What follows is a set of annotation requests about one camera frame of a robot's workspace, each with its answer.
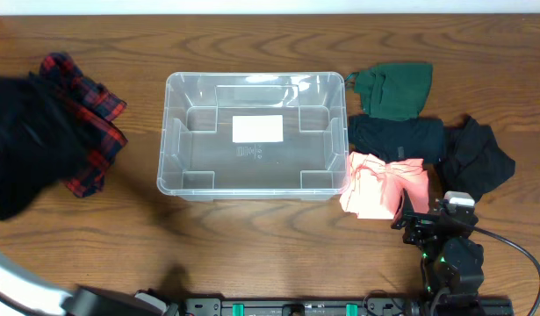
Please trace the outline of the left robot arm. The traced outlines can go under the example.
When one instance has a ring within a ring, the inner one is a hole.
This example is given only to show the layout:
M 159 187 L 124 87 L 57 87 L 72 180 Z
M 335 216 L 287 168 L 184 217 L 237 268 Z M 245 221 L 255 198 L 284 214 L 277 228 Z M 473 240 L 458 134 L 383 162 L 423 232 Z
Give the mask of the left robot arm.
M 133 295 L 90 286 L 74 291 L 51 284 L 0 252 L 0 308 L 19 315 L 175 316 L 176 303 L 147 291 Z

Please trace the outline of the black crumpled garment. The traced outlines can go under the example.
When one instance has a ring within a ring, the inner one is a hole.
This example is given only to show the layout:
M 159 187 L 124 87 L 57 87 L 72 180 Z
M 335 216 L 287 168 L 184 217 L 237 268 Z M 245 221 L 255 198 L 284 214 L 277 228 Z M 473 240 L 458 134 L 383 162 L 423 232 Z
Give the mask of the black crumpled garment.
M 466 115 L 461 125 L 446 127 L 444 136 L 445 156 L 436 164 L 443 190 L 479 201 L 515 174 L 515 160 L 500 148 L 489 125 Z

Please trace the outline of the white label sticker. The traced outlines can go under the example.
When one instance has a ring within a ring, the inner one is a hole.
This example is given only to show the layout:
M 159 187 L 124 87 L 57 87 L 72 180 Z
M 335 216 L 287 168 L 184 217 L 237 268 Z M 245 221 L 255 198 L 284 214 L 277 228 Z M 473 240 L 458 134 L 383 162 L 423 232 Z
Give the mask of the white label sticker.
M 283 142 L 283 116 L 233 116 L 232 141 L 233 143 Z

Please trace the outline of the dark navy garment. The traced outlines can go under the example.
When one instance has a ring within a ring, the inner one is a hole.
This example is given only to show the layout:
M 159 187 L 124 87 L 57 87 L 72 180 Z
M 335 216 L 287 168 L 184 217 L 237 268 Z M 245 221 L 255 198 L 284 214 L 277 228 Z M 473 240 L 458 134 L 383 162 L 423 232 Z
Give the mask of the dark navy garment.
M 423 159 L 435 164 L 445 156 L 443 122 L 439 118 L 394 121 L 368 115 L 348 119 L 348 138 L 361 154 L 373 154 L 384 162 Z

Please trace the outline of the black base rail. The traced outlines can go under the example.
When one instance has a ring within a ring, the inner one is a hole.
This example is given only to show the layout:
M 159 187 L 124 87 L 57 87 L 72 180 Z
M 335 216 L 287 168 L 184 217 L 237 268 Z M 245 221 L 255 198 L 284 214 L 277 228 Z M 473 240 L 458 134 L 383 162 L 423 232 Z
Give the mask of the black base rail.
M 189 298 L 176 316 L 514 316 L 509 300 L 488 299 L 469 305 L 436 306 L 418 300 L 367 297 L 361 300 L 238 300 Z

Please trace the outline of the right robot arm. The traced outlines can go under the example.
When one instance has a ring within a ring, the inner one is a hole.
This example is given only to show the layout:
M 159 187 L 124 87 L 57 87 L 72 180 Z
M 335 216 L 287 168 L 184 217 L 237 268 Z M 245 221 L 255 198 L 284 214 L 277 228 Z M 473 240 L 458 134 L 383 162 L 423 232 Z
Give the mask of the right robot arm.
M 420 213 L 404 191 L 391 228 L 421 251 L 424 293 L 407 315 L 480 314 L 479 287 L 484 282 L 484 249 L 470 240 L 479 219 L 467 193 L 448 191 L 435 210 Z

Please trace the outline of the red navy plaid shirt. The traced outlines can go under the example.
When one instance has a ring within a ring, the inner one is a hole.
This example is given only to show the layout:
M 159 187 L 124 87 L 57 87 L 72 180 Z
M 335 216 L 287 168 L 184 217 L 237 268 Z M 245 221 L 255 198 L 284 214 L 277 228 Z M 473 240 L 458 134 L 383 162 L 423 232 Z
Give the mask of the red navy plaid shirt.
M 85 166 L 65 184 L 79 198 L 104 188 L 105 174 L 127 144 L 126 136 L 113 124 L 127 103 L 102 83 L 86 76 L 69 54 L 51 53 L 40 64 L 39 76 L 50 83 L 57 97 L 90 133 Z

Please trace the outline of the clear plastic storage container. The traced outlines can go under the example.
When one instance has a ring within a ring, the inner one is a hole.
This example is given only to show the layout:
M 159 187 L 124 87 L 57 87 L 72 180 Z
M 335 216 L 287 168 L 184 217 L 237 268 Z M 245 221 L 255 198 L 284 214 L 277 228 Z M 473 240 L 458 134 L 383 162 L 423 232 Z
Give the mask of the clear plastic storage container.
M 233 143 L 233 116 L 282 115 L 284 141 Z M 187 201 L 328 200 L 349 183 L 335 72 L 178 72 L 165 83 L 156 185 Z

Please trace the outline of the pink folded garment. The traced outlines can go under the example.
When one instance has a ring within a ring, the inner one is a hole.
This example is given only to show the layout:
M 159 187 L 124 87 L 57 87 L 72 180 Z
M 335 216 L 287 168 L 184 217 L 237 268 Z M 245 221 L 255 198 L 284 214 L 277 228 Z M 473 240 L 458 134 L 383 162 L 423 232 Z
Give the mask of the pink folded garment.
M 340 204 L 360 219 L 394 219 L 405 199 L 415 212 L 429 211 L 428 172 L 422 159 L 384 162 L 373 154 L 353 152 L 349 177 Z

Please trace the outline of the black pants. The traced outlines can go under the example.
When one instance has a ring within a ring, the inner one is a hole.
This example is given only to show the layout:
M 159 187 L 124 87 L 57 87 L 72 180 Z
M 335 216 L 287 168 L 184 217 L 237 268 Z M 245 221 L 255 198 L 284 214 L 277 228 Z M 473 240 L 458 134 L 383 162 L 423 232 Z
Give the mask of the black pants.
M 0 221 L 87 162 L 90 133 L 37 75 L 0 76 Z

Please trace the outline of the dark green folded garment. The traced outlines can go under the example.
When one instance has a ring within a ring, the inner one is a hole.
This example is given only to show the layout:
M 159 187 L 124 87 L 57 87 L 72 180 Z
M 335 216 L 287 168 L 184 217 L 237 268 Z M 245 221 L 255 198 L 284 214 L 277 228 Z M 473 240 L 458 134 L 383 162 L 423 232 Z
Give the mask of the dark green folded garment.
M 427 62 L 382 63 L 345 79 L 360 96 L 362 110 L 376 119 L 416 119 L 424 109 L 433 81 Z

